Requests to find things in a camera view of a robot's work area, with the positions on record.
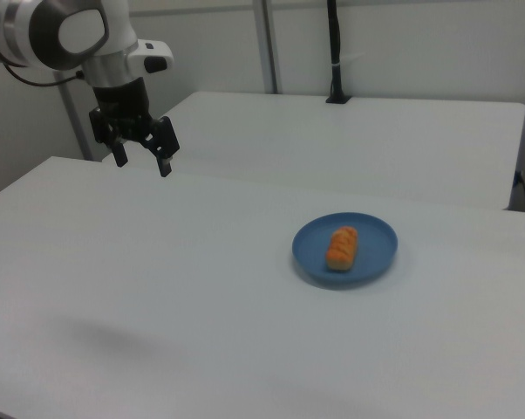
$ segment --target table surface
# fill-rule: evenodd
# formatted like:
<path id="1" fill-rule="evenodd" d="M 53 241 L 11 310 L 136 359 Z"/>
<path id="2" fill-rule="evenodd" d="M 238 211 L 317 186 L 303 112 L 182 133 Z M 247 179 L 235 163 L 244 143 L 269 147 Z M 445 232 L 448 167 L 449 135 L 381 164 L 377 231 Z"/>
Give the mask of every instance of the table surface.
<path id="1" fill-rule="evenodd" d="M 170 111 L 180 173 L 501 210 L 525 106 L 194 93 Z M 130 167 L 157 170 L 127 143 Z M 108 156 L 106 161 L 113 162 Z"/>
<path id="2" fill-rule="evenodd" d="M 290 247 L 341 211 L 399 252 L 332 291 Z M 525 214 L 51 159 L 0 194 L 0 411 L 525 418 Z"/>

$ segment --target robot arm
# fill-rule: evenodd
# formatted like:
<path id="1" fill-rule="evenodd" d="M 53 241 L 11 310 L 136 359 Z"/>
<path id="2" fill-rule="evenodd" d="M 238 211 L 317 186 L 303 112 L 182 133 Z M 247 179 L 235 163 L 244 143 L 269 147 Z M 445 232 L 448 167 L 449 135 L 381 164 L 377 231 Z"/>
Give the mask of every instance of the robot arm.
<path id="1" fill-rule="evenodd" d="M 171 68 L 163 42 L 137 36 L 127 0 L 0 0 L 0 62 L 53 71 L 82 66 L 99 107 L 90 112 L 97 142 L 126 164 L 123 139 L 157 158 L 163 176 L 179 150 L 170 120 L 153 120 L 144 77 Z"/>

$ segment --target bread roll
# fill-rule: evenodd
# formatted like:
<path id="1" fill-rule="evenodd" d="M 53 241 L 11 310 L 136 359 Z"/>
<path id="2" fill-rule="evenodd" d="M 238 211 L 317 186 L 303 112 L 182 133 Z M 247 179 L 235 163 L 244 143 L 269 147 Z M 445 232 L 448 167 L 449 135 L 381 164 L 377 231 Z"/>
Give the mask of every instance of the bread roll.
<path id="1" fill-rule="evenodd" d="M 326 264 L 333 271 L 349 271 L 358 252 L 358 231 L 353 227 L 341 227 L 332 233 L 326 252 Z"/>

